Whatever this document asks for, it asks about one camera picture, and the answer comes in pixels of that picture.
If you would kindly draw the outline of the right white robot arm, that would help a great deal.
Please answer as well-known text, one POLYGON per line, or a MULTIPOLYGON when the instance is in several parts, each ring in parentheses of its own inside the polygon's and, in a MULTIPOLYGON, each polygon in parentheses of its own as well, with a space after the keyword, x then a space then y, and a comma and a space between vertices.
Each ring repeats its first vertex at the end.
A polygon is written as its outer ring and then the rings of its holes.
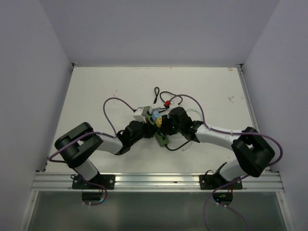
POLYGON ((182 107, 162 116, 159 132, 168 136, 180 133, 188 141, 210 143, 233 151, 236 159, 222 164, 214 173, 214 183, 220 189, 245 175, 259 177, 275 156, 272 147, 254 128, 239 132, 211 128, 202 121, 193 121, 182 107))

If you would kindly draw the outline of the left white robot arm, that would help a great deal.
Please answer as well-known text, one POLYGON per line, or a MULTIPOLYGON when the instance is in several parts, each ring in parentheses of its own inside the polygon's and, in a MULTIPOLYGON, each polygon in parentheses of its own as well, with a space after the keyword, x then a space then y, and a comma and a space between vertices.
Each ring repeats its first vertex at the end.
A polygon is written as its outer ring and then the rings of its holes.
POLYGON ((88 122, 83 122, 56 140, 54 147, 57 152, 50 156, 50 161, 60 154, 63 162, 81 175, 84 185, 95 189, 99 186, 100 177, 98 169, 89 159, 94 151, 123 155, 139 140, 152 138, 156 132, 157 127, 149 122, 133 120, 123 131, 111 136, 95 132, 88 122))

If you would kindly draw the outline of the green power strip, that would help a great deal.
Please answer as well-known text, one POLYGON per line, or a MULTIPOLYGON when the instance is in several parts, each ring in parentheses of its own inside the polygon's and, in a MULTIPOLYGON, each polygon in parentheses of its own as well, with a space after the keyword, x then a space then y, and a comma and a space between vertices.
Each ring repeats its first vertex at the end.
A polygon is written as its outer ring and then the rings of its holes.
MULTIPOLYGON (((147 123, 151 124, 154 128, 158 128, 156 123, 152 120, 152 116, 149 114, 149 109, 149 106, 144 107, 142 115, 145 117, 147 123)), ((165 147, 167 144, 169 144, 169 139, 167 136, 163 135, 158 130, 154 134, 154 137, 161 147, 165 147)))

